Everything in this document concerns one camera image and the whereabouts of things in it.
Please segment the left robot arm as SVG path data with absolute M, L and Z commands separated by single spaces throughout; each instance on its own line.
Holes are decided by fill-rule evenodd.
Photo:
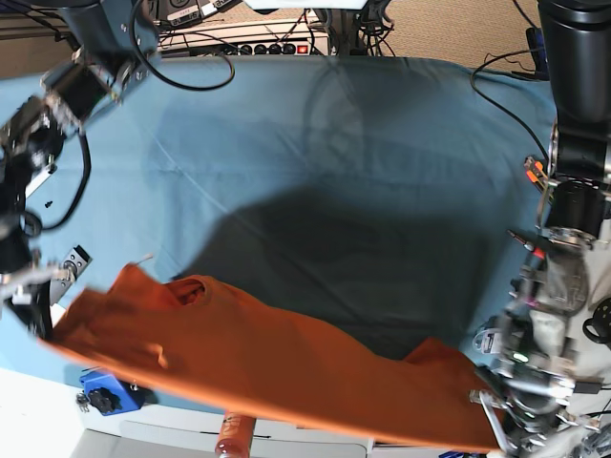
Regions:
M 571 427 L 601 432 L 598 412 L 569 411 L 576 395 L 608 389 L 575 372 L 571 321 L 592 299 L 586 255 L 610 218 L 610 5 L 541 1 L 538 37 L 529 42 L 556 105 L 550 142 L 525 169 L 541 197 L 536 231 L 515 233 L 527 251 L 513 294 L 478 337 L 493 355 L 477 375 L 482 406 L 508 457 L 525 457 Z

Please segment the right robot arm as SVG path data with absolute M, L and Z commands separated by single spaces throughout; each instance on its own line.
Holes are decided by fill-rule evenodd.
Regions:
M 145 1 L 33 1 L 68 26 L 77 49 L 48 71 L 41 95 L 29 97 L 1 127 L 1 303 L 30 332 L 52 336 L 51 306 L 71 287 L 88 259 L 36 260 L 29 242 L 72 217 L 91 175 L 88 121 L 121 101 L 145 75 L 158 30 Z M 82 176 L 66 213 L 45 224 L 26 206 L 38 179 L 53 173 L 65 141 L 76 136 Z

